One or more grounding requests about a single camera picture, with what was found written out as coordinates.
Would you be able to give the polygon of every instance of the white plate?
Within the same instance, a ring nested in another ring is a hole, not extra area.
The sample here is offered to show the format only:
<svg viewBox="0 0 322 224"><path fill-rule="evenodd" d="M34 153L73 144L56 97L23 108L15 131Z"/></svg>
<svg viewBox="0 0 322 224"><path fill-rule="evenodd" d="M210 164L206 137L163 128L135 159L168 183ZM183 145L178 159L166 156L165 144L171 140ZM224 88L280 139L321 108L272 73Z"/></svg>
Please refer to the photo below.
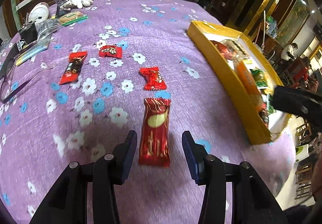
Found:
<svg viewBox="0 0 322 224"><path fill-rule="evenodd" d="M35 20L35 23L40 23L48 19L48 16L49 16L48 8L43 4L38 4L31 10L28 16L28 22Z"/></svg>

